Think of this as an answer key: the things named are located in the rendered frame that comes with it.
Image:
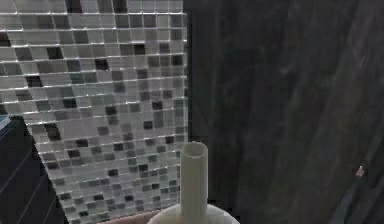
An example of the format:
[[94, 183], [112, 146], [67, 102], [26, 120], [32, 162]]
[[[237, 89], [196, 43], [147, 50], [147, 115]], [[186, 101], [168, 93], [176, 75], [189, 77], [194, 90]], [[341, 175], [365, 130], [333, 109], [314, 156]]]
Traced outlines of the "dark cabinet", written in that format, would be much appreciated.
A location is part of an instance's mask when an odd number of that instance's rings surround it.
[[24, 119], [0, 129], [0, 224], [69, 224]]

